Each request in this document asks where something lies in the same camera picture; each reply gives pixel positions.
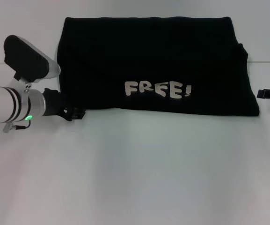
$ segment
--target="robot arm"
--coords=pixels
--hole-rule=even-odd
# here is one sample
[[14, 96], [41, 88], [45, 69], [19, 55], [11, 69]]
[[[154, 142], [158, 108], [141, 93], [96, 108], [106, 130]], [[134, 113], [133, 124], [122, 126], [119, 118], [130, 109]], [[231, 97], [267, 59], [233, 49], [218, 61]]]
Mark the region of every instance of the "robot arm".
[[0, 123], [4, 132], [26, 129], [14, 123], [41, 116], [58, 115], [68, 121], [81, 120], [85, 109], [72, 107], [65, 95], [57, 90], [44, 93], [31, 89], [32, 83], [60, 74], [59, 65], [27, 40], [11, 35], [4, 43], [5, 63], [16, 73], [9, 85], [0, 87]]

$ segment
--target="black cloth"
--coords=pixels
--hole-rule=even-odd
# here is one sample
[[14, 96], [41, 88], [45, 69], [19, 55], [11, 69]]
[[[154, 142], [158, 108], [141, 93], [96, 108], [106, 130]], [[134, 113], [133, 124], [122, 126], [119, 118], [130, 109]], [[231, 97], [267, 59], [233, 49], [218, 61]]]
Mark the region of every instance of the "black cloth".
[[86, 109], [258, 116], [247, 58], [229, 17], [66, 18], [60, 88]]

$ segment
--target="white wall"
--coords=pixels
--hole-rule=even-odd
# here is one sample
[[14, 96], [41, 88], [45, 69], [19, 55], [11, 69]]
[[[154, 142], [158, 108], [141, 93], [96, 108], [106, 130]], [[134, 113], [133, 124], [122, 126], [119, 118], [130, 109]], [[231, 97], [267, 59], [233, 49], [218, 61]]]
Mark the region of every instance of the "white wall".
[[[0, 62], [9, 34], [53, 57], [66, 16], [175, 15], [231, 16], [250, 60], [270, 61], [270, 1], [0, 0]], [[0, 86], [13, 75], [0, 65]], [[270, 88], [270, 63], [249, 76], [254, 93]], [[270, 101], [258, 103], [259, 118], [111, 109], [0, 124], [0, 225], [270, 225]]]

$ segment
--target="folded black t-shirt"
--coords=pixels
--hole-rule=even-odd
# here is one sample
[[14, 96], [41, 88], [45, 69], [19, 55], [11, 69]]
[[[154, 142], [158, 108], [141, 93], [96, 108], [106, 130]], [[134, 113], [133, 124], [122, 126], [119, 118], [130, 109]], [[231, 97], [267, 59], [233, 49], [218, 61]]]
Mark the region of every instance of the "folded black t-shirt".
[[66, 18], [61, 92], [75, 107], [258, 116], [229, 17]]

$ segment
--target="green led light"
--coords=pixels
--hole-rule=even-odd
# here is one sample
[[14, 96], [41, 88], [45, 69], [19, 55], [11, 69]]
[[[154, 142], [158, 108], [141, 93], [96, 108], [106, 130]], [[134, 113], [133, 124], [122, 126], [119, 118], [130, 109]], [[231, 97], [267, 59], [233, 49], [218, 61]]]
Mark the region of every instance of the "green led light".
[[29, 116], [27, 116], [26, 118], [25, 118], [25, 120], [30, 120], [30, 119], [32, 119], [32, 115], [29, 115]]

